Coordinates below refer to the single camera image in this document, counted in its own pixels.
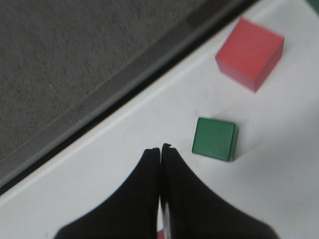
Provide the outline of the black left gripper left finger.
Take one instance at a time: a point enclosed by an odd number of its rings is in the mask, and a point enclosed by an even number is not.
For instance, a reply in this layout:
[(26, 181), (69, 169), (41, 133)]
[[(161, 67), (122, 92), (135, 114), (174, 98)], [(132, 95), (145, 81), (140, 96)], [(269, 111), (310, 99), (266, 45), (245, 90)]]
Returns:
[(102, 204), (63, 226), (57, 239), (155, 239), (160, 150), (146, 149), (124, 183)]

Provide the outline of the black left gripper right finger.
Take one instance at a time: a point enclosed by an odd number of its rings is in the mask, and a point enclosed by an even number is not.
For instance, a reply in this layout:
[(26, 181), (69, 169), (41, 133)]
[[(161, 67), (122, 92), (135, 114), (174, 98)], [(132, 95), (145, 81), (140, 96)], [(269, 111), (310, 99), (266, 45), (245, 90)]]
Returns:
[(269, 225), (209, 189), (166, 143), (161, 151), (160, 204), (166, 239), (278, 238)]

